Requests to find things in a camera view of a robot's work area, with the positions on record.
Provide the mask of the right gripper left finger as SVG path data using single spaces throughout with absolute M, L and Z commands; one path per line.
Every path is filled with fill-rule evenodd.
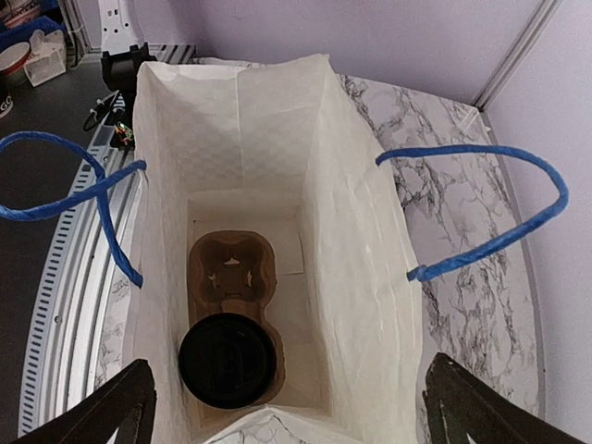
M 156 391 L 152 369 L 137 359 L 91 396 L 17 443 L 150 443 Z

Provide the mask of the aluminium front rail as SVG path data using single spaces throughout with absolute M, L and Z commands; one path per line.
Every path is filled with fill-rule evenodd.
M 123 345 L 116 362 L 141 358 L 153 371 L 154 440 L 193 440 L 191 403 L 181 386 L 177 350 L 189 326 L 184 174 L 192 169 L 180 154 L 193 143 L 190 82 L 197 75 L 194 65 L 144 63 L 133 106 L 134 152 L 92 146 L 90 159 L 80 165 L 74 192 L 95 182 L 94 166 L 114 173 L 135 160 L 146 163 L 143 172 L 128 175 L 107 192 L 116 236 L 142 285 L 134 286 L 117 268 L 96 202 L 81 203 L 59 217 L 31 320 L 19 401 L 20 437 L 93 393 L 109 297 L 122 283 L 128 307 L 120 321 Z

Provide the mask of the left aluminium frame post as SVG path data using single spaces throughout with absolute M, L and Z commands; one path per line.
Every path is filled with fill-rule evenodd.
M 550 24 L 561 4 L 561 0 L 543 0 L 538 2 L 535 11 L 514 39 L 510 49 L 505 53 L 483 88 L 475 96 L 472 106 L 476 107 L 480 112 L 487 110 L 495 97 L 509 81 L 514 71 L 534 48 L 537 40 L 542 35 L 544 29 Z

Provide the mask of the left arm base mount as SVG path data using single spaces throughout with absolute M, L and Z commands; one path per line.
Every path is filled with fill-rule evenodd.
M 113 93 L 106 99 L 97 102 L 84 121 L 85 132 L 94 130 L 102 123 L 108 124 L 108 116 L 112 112 L 118 98 L 122 98 L 124 108 L 113 121 L 114 136 L 111 146 L 119 150 L 134 150 L 135 136 L 133 133 L 133 107 L 137 95 L 137 75 L 143 62 L 155 61 L 156 57 L 149 53 L 148 43 L 142 46 L 132 45 L 126 53 L 111 55 L 103 51 L 101 67 L 103 80 Z

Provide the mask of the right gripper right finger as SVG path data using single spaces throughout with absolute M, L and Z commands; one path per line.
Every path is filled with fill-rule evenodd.
M 500 396 L 447 354 L 435 355 L 423 399 L 432 443 L 577 443 Z

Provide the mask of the brown cardboard cup carrier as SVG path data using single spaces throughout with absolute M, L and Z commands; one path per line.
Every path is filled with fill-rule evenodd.
M 265 315 L 277 282 L 273 248 L 254 231 L 211 232 L 191 247 L 187 277 L 191 328 L 209 315 L 245 315 L 263 327 L 273 341 L 277 353 L 276 375 L 271 388 L 253 405 L 270 401 L 285 379 L 282 340 Z

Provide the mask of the background clutter boxes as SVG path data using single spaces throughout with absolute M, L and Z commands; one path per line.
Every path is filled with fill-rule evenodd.
M 58 1 L 1 3 L 1 116 L 14 103 L 11 91 L 38 87 L 67 72 L 67 23 Z

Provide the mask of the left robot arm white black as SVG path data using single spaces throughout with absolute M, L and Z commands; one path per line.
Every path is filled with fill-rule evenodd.
M 98 0 L 101 50 L 110 55 L 127 53 L 143 45 L 142 32 L 132 0 Z

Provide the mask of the blue checkered paper bag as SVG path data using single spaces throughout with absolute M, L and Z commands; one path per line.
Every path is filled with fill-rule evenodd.
M 265 237 L 277 274 L 265 315 L 285 379 L 270 401 L 226 410 L 180 376 L 190 443 L 432 443 L 423 392 L 439 352 L 539 418 L 521 241 L 566 206 L 558 172 L 493 145 L 466 105 L 340 76 L 324 55 L 194 66 L 193 143 L 180 154 L 192 165 L 187 302 L 197 240 L 220 230 Z M 94 166 L 82 191 L 13 216 L 59 219 L 96 202 L 117 268 L 140 287 L 107 192 L 145 169 Z M 93 392 L 141 359 L 116 362 L 123 289 L 109 297 Z

